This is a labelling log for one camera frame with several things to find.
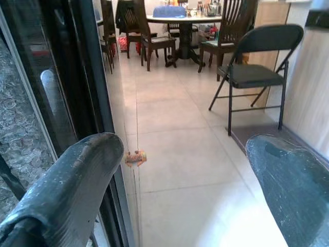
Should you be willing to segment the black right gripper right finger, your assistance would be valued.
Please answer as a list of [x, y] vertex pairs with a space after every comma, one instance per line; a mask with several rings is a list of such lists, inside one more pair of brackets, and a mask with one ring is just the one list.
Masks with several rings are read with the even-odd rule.
[[246, 155], [288, 246], [328, 246], [328, 167], [282, 138], [256, 135]]

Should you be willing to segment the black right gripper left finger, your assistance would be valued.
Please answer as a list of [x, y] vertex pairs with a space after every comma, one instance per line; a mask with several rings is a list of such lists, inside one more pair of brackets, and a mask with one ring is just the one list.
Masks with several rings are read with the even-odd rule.
[[86, 246], [123, 153], [113, 133], [70, 146], [1, 223], [1, 246]]

